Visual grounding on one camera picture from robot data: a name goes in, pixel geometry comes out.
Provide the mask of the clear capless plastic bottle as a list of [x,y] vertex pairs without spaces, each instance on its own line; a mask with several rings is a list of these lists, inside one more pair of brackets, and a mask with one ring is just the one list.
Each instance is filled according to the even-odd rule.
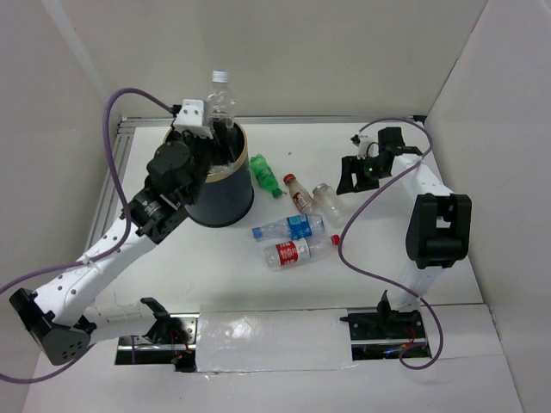
[[318,184],[313,189],[313,200],[333,227],[344,226],[347,219],[346,207],[332,186],[324,182]]

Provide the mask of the clear white-cap water bottle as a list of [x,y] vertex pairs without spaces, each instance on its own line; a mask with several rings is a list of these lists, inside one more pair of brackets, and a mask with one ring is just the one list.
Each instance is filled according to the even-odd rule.
[[227,71],[213,71],[212,90],[207,97],[208,119],[232,127],[236,116],[236,99],[229,87]]

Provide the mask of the green plastic soda bottle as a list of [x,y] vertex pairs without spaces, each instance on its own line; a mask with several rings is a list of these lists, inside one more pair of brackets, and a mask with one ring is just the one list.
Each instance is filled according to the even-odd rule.
[[251,157],[249,166],[261,189],[269,192],[276,199],[283,195],[276,176],[263,155],[256,154],[256,156]]

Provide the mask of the small red-cap drink bottle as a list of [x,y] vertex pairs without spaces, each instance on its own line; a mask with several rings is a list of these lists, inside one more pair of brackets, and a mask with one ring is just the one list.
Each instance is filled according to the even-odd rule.
[[294,174],[285,175],[283,183],[288,188],[289,195],[300,213],[314,213],[313,197],[297,180]]

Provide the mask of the blue label water bottle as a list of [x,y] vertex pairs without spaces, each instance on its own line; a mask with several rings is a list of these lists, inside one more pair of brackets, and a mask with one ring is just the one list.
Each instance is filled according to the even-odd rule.
[[325,233],[325,223],[320,214],[298,214],[251,229],[257,241],[280,239],[297,240]]

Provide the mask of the red label water bottle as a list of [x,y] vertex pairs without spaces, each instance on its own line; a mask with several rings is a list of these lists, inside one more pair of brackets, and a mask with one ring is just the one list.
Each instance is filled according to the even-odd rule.
[[329,256],[340,244],[340,236],[311,236],[270,245],[263,250],[264,263],[278,271],[316,262]]

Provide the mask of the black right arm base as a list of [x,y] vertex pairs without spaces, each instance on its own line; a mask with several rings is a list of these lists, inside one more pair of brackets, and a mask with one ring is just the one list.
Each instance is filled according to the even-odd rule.
[[349,311],[339,321],[348,325],[353,361],[397,360],[403,350],[404,359],[431,357],[419,310],[394,310],[387,291],[374,310]]

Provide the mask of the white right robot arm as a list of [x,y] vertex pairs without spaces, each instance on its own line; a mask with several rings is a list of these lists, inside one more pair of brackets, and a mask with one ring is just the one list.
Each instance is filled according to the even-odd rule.
[[400,282],[388,296],[389,305],[375,318],[385,337],[397,336],[406,326],[402,311],[418,309],[420,298],[436,278],[463,260],[468,252],[472,201],[447,188],[424,162],[421,150],[406,145],[401,128],[389,126],[376,141],[355,135],[358,152],[341,160],[338,194],[360,193],[380,187],[380,180],[402,175],[399,182],[413,201],[406,231],[410,261]]

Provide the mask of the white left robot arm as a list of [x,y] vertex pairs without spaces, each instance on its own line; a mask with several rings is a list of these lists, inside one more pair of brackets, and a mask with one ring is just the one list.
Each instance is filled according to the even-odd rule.
[[27,332],[54,366],[82,357],[100,341],[143,336],[159,343],[185,328],[154,298],[133,305],[99,309],[96,297],[127,267],[160,245],[189,216],[211,167],[226,142],[203,138],[185,128],[168,139],[146,165],[144,187],[124,206],[111,228],[76,263],[56,268],[50,282],[20,288],[9,302]]

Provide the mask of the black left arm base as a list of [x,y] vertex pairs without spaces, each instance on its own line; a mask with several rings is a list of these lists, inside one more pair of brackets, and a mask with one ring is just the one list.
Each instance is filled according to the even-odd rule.
[[175,372],[195,373],[198,313],[170,314],[153,298],[140,301],[152,310],[155,322],[144,336],[122,336],[116,366],[172,366]]

